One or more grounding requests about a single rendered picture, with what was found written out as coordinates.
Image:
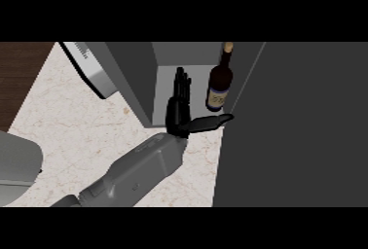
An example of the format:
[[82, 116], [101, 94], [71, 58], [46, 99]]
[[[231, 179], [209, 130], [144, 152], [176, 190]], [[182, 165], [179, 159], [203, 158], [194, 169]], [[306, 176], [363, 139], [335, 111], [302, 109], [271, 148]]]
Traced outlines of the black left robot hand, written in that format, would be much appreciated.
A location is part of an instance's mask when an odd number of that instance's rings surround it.
[[222, 114], [193, 119], [190, 113], [190, 87], [191, 77], [185, 73], [185, 69], [179, 67], [173, 96], [168, 104], [166, 128], [168, 132], [181, 138], [188, 138], [193, 133], [216, 130], [236, 118], [233, 114]]

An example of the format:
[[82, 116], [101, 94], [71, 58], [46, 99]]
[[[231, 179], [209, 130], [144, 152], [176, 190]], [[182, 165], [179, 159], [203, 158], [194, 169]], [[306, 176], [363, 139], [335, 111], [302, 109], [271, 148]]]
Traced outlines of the grey open cabinet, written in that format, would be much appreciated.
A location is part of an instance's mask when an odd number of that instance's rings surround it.
[[206, 98], [210, 71], [221, 63], [222, 42], [89, 42], [86, 45], [144, 126], [166, 125], [179, 68], [191, 77], [191, 115], [199, 118], [213, 114], [206, 108]]

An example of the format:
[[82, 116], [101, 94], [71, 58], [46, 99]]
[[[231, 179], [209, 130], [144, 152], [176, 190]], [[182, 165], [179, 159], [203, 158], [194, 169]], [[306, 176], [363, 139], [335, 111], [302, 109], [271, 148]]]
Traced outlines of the dark wine bottle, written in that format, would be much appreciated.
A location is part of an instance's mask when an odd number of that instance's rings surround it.
[[234, 71], [230, 67], [234, 43], [227, 42], [219, 65], [210, 71], [206, 107], [212, 112], [219, 112], [230, 94]]

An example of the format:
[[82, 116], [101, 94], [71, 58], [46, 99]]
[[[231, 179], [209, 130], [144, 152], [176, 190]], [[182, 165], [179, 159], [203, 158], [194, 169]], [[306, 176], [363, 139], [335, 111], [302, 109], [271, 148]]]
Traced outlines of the dark grey cabinet door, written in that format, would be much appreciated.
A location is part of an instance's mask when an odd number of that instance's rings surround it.
[[218, 206], [368, 206], [368, 43], [271, 43], [224, 133]]

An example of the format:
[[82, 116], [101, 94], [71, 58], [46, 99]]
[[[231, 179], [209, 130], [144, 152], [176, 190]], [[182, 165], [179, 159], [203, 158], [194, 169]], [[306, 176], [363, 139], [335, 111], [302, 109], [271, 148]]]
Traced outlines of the pale grey flat appliance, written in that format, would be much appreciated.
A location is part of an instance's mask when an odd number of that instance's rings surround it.
[[79, 75], [101, 99], [119, 90], [86, 42], [60, 43]]

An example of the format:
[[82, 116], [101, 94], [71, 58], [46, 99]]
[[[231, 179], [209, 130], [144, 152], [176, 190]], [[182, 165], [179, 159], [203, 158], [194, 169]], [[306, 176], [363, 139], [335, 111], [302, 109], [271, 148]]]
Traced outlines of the pale grey rounded appliance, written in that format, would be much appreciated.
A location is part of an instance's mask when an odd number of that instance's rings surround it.
[[0, 130], [0, 207], [11, 204], [33, 186], [42, 163], [39, 145]]

